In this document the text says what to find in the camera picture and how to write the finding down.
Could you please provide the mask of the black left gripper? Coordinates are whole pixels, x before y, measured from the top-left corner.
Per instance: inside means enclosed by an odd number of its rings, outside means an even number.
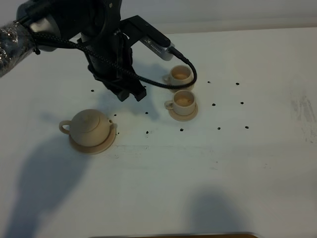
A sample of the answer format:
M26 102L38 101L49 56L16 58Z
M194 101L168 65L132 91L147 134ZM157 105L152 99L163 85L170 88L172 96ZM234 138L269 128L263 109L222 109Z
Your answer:
M77 43L91 52L86 58L96 80L121 102L129 93L141 101L147 92L134 76L132 49L120 31L121 5L120 0L78 0L81 38Z

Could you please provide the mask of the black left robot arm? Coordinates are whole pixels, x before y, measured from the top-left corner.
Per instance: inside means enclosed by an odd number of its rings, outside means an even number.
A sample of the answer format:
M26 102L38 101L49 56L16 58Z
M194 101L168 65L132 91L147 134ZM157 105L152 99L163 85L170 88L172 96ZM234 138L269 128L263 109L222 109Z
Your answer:
M78 49L88 70L119 100L146 89L132 66L132 50L120 30L119 0L29 0L16 20L0 28L0 73L6 75L31 53Z

